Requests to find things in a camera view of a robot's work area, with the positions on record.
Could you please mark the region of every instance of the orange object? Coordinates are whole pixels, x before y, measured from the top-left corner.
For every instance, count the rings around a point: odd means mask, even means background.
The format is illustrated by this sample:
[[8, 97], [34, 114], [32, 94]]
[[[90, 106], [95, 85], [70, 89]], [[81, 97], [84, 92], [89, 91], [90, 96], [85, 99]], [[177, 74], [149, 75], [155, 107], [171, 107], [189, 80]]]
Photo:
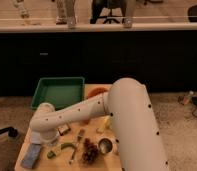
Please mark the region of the orange object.
[[[89, 99], [91, 97], [94, 97], [98, 94], [101, 94], [101, 93], [104, 93], [104, 92], [107, 92], [108, 90], [104, 87], [97, 87], [97, 88], [94, 88], [93, 90], [91, 90], [88, 95], [86, 96], [86, 99]], [[87, 125], [88, 123], [90, 122], [90, 119], [88, 120], [84, 120], [82, 121], [83, 124]]]
[[98, 88], [94, 88], [93, 90], [91, 90], [89, 92], [89, 94], [87, 95], [86, 99], [89, 99], [90, 97], [96, 96], [98, 94], [107, 92], [108, 90], [104, 87], [98, 87]]

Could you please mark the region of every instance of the green vegetable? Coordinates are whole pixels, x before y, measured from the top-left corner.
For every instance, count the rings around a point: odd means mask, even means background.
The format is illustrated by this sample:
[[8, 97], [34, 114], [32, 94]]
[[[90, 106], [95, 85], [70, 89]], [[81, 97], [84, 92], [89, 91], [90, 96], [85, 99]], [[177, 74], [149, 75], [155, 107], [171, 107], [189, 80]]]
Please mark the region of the green vegetable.
[[73, 144], [73, 143], [70, 143], [70, 142], [66, 142], [66, 143], [63, 143], [61, 144], [60, 146], [58, 147], [55, 147], [54, 149], [50, 150], [48, 153], [47, 153], [47, 158], [48, 159], [52, 159], [53, 157], [57, 156], [58, 155], [58, 151], [59, 149], [63, 150], [67, 147], [71, 147], [73, 149], [76, 148], [76, 146]]

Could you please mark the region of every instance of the small bowl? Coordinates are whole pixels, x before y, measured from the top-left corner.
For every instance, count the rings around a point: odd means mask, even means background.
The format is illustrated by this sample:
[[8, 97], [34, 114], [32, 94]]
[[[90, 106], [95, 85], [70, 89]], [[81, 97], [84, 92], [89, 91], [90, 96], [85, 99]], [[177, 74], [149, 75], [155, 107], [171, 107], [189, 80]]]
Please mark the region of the small bowl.
[[113, 143], [108, 138], [102, 138], [98, 143], [101, 154], [107, 154], [113, 149]]

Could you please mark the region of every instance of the yellow object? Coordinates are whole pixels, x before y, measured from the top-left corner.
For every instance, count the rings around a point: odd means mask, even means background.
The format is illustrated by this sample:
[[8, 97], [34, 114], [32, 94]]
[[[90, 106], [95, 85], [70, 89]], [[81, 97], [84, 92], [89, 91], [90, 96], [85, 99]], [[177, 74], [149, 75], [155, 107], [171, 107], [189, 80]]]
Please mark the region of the yellow object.
[[96, 130], [98, 133], [103, 133], [105, 129], [111, 129], [111, 119], [109, 116], [106, 116], [100, 125], [100, 127]]

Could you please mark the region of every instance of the grapes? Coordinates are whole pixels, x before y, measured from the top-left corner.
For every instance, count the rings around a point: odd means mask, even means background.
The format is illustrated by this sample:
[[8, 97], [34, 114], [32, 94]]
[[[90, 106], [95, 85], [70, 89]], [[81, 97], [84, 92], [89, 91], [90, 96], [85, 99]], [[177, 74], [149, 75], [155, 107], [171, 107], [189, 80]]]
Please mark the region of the grapes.
[[83, 163], [92, 164], [98, 157], [98, 154], [99, 152], [97, 146], [91, 142], [89, 138], [85, 138], [84, 152], [82, 154]]

